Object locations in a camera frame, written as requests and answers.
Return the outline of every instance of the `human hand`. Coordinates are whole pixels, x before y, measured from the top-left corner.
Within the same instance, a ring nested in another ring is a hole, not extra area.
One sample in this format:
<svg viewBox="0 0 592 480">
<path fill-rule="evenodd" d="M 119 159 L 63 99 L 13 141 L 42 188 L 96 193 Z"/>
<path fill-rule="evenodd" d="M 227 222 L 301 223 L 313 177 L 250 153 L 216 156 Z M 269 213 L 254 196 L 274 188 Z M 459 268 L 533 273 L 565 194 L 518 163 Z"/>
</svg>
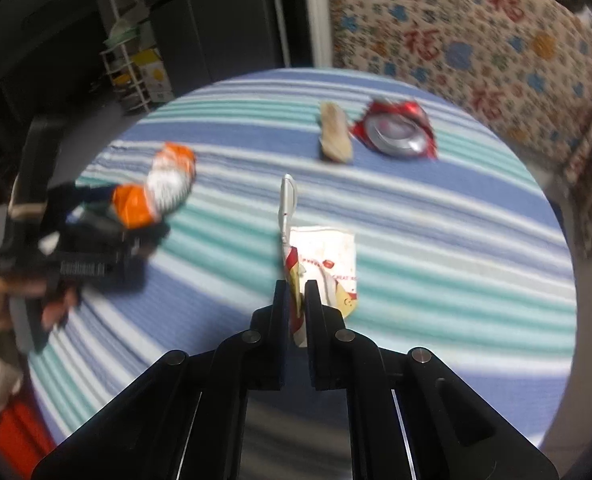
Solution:
<svg viewBox="0 0 592 480">
<path fill-rule="evenodd" d="M 0 331 L 10 330 L 12 320 L 7 304 L 8 296 L 23 296 L 25 298 L 42 298 L 47 292 L 45 280 L 4 280 L 0 278 Z M 76 290 L 68 288 L 63 297 L 51 301 L 42 310 L 42 326 L 50 330 L 68 311 L 78 304 Z"/>
</svg>

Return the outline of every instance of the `striped tablecloth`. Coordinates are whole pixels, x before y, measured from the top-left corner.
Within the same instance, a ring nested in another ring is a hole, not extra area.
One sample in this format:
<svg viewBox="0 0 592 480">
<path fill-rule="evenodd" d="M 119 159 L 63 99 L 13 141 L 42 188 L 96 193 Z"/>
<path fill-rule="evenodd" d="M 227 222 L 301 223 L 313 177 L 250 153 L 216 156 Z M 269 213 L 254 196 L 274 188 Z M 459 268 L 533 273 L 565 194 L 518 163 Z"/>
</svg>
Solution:
<svg viewBox="0 0 592 480">
<path fill-rule="evenodd" d="M 320 101 L 337 102 L 356 120 L 375 96 L 423 106 L 438 161 L 394 160 L 357 141 L 353 165 L 320 160 Z M 548 201 L 494 134 L 407 84 L 358 72 L 275 70 L 160 108 L 98 155 L 80 181 L 142 181 L 165 140 L 192 147 L 198 178 L 169 218 L 143 290 L 87 288 L 81 308 L 30 357 L 57 442 L 163 352 L 213 349 L 271 304 L 282 276 L 277 211 L 285 173 L 298 183 L 296 225 L 356 234 L 359 306 L 348 326 L 385 348 L 432 349 L 540 442 L 574 351 L 572 264 Z M 342 393 L 314 394 L 300 384 L 298 359 L 290 372 L 295 394 L 250 400 L 244 478 L 348 475 Z"/>
</svg>

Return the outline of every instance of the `beige snack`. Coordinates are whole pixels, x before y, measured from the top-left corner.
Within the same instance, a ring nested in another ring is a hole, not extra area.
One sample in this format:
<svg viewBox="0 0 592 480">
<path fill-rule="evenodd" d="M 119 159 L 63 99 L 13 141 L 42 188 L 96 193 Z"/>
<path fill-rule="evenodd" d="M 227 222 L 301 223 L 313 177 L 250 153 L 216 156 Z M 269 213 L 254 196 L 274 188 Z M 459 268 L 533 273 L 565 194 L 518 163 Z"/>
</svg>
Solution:
<svg viewBox="0 0 592 480">
<path fill-rule="evenodd" d="M 320 104 L 320 147 L 323 154 L 335 162 L 347 164 L 354 158 L 352 140 L 343 109 L 335 103 Z"/>
</svg>

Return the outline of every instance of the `silver lid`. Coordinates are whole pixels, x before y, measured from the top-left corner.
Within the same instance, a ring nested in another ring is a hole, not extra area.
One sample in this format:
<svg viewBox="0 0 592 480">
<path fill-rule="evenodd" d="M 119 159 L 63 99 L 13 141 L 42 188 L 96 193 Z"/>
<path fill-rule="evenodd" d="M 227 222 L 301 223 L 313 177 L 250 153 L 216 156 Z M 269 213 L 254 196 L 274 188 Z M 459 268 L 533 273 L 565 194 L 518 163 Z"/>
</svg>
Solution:
<svg viewBox="0 0 592 480">
<path fill-rule="evenodd" d="M 425 153 L 425 131 L 399 114 L 375 114 L 365 119 L 365 133 L 380 151 L 391 156 L 417 156 Z"/>
</svg>

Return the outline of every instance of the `gray floor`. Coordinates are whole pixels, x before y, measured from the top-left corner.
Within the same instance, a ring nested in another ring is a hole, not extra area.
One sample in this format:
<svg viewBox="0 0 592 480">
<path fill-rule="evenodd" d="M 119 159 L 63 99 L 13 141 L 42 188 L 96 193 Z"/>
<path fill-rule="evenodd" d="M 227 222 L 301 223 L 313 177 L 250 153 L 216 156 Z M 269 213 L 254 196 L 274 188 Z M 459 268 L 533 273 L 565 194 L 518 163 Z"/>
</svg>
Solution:
<svg viewBox="0 0 592 480">
<path fill-rule="evenodd" d="M 73 180 L 108 143 L 143 115 L 124 115 L 111 94 L 103 95 L 81 111 L 62 144 L 53 182 Z M 530 166 L 548 196 L 559 202 L 565 216 L 568 240 L 573 240 L 571 209 L 555 189 L 551 175 Z M 567 391 L 543 451 L 563 474 L 592 440 L 592 260 L 574 260 L 578 292 L 576 353 Z"/>
</svg>

